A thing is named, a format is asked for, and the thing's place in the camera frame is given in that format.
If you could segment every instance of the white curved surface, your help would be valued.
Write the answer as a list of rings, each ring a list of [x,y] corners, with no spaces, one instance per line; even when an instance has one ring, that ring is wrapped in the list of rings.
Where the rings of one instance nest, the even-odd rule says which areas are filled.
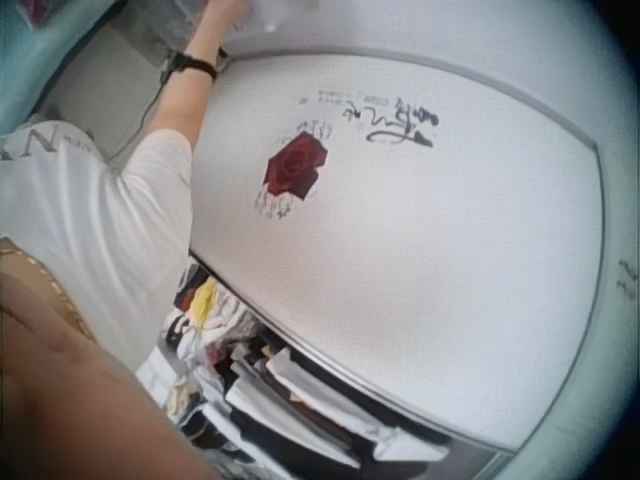
[[[327,88],[425,106],[440,117],[423,131],[434,148],[365,142],[343,106],[317,103]],[[238,63],[210,111],[194,251],[328,361],[434,422],[520,447],[589,316],[602,235],[595,154],[488,87],[367,58]],[[267,160],[314,119],[334,129],[315,195],[267,220],[254,210]]]

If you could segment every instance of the black cable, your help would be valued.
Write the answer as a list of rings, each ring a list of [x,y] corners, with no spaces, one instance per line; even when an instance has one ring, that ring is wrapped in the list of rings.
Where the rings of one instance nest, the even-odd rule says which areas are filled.
[[[127,142],[122,146],[122,148],[120,148],[120,150],[118,150],[116,153],[114,153],[111,158],[109,158],[109,161],[113,161],[114,158],[116,158],[118,155],[120,155],[122,152],[124,152],[127,147],[129,145],[131,145],[131,142],[133,142],[136,137],[140,134],[140,132],[142,131],[142,129],[144,128],[144,124],[147,121],[147,115],[149,115],[149,112],[151,112],[151,109],[153,108],[153,106],[155,105],[155,103],[158,101],[158,99],[160,98],[160,95],[162,94],[162,91],[164,90],[164,87],[167,83],[161,83],[160,84],[160,88],[158,89],[158,91],[156,92],[155,97],[153,97],[153,100],[151,100],[151,103],[149,104],[149,106],[147,107],[147,109],[144,111],[144,113],[142,114],[142,118],[140,119],[140,125],[138,126],[138,129],[136,130],[136,132],[131,136],[131,138],[129,138],[129,140],[127,140]]]
[[[220,55],[221,58],[226,59],[229,57],[229,55],[227,54],[227,52],[225,52],[222,48],[220,48],[218,50],[218,55]],[[199,62],[197,60],[194,60],[191,57],[185,57],[184,55],[181,55],[183,59],[188,59],[191,61],[190,65],[186,65],[187,67],[191,67],[194,68],[194,63],[196,63],[195,68],[198,68],[200,70],[205,70],[207,72],[211,71],[210,74],[212,75],[213,79],[216,79],[217,76],[217,72],[215,71],[214,67],[211,66],[210,64],[207,64],[206,62]],[[184,70],[185,66],[183,65],[182,68],[179,68],[179,71]],[[169,82],[169,78],[171,77],[171,73],[173,73],[173,71],[175,71],[175,67],[174,69],[170,69],[168,71],[165,71],[160,79],[160,88],[158,88],[158,91],[156,92],[155,97],[153,97],[153,100],[151,100],[151,103],[149,104],[149,106],[147,107],[147,109],[144,111],[144,113],[142,114],[142,118],[140,119],[140,125],[138,126],[138,129],[135,131],[135,133],[131,136],[131,138],[129,138],[129,140],[127,140],[127,142],[122,146],[122,148],[120,148],[120,150],[118,150],[116,153],[114,153],[113,155],[111,155],[111,158],[109,158],[109,162],[113,161],[114,158],[116,158],[118,155],[120,155],[122,152],[124,152],[127,147],[129,145],[131,145],[131,143],[136,139],[136,137],[140,134],[140,132],[142,131],[142,129],[144,128],[144,124],[147,121],[147,115],[149,115],[149,112],[151,112],[151,109],[153,108],[153,106],[155,105],[155,103],[158,101],[158,99],[160,98],[160,95],[162,94],[162,91],[164,90],[164,87],[167,85],[167,83]]]

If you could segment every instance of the rose painting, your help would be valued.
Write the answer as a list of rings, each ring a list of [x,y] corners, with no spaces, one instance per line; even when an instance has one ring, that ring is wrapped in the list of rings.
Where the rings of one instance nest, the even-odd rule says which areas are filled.
[[[294,197],[305,201],[326,160],[322,143],[308,132],[300,133],[269,160],[256,209],[269,219],[287,216]]]

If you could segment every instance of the watch strap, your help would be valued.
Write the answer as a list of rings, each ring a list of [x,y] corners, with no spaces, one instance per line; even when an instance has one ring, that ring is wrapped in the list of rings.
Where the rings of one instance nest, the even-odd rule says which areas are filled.
[[[218,72],[216,72],[216,69],[209,62],[196,60],[182,52],[174,51],[169,58],[167,68],[162,72],[162,78],[160,81],[165,84],[169,81],[173,72],[184,72],[187,68],[193,68],[194,70],[200,70],[208,73],[214,81],[218,78]]]

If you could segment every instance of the hand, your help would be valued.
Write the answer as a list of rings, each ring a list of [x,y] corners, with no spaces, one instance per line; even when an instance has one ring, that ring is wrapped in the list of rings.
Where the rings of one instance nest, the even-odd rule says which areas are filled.
[[[248,0],[209,0],[202,23],[215,19],[228,33],[231,26],[247,12],[248,6]]]
[[[11,277],[2,293],[2,458],[11,474],[218,478],[113,357]]]

